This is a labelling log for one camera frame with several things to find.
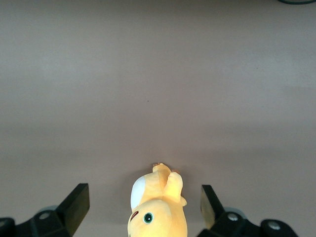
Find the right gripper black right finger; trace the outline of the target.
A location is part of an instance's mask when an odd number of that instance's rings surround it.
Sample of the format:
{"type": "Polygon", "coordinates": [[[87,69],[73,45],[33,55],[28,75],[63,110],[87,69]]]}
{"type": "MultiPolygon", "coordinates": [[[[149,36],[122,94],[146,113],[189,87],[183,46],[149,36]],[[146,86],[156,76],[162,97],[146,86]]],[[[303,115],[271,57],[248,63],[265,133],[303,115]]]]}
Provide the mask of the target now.
{"type": "Polygon", "coordinates": [[[224,208],[211,185],[201,186],[200,210],[206,228],[201,237],[295,237],[285,222],[264,219],[257,226],[238,209],[224,208]]]}

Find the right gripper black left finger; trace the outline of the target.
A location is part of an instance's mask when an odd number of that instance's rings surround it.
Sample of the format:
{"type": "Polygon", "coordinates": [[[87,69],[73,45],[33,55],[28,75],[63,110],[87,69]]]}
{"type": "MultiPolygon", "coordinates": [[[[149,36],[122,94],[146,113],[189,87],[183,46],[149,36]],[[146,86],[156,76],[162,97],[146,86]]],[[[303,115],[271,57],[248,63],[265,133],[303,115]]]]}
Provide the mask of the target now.
{"type": "Polygon", "coordinates": [[[10,217],[0,219],[2,237],[72,237],[89,211],[89,185],[78,184],[55,208],[38,212],[17,225],[10,217]]]}

